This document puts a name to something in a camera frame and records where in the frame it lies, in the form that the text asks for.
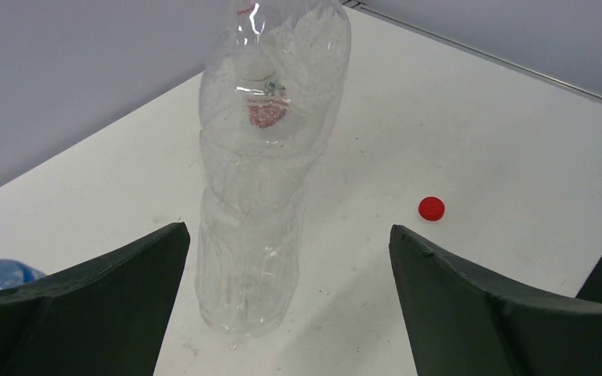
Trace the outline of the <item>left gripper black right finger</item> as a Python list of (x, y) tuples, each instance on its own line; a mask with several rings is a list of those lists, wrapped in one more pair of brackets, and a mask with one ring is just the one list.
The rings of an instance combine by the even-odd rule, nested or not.
[(420, 375), (602, 375), (602, 303), (461, 258), (402, 225), (390, 261)]

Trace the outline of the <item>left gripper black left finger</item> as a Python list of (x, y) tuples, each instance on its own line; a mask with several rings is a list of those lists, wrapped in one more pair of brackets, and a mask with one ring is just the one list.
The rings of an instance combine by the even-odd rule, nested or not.
[(152, 375), (190, 235), (173, 222), (0, 291), (0, 375)]

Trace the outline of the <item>red bottle cap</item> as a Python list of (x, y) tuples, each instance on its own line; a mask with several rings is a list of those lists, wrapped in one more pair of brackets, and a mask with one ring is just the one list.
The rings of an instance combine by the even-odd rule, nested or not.
[(418, 206), (419, 215), (426, 221), (436, 222), (443, 218), (446, 207), (439, 197), (424, 197)]

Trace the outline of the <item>red label water bottle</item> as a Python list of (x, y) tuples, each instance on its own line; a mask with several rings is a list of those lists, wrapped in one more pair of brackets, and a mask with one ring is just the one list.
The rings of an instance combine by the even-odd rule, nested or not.
[(270, 1), (236, 1), (235, 57), (237, 90), (245, 99), (251, 124), (269, 128), (288, 112), (286, 87), (274, 62), (270, 28), (280, 24), (280, 14)]

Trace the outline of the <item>clear plastic bottle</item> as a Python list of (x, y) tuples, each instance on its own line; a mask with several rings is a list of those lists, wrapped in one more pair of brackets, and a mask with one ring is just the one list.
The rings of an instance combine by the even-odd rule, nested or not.
[(206, 186), (195, 290), (211, 328), (247, 338), (278, 328), (295, 293), (306, 183), (335, 127), (351, 27), (338, 1), (270, 1), (280, 24), (269, 39), (289, 108), (258, 128), (237, 90), (235, 2), (199, 89)]

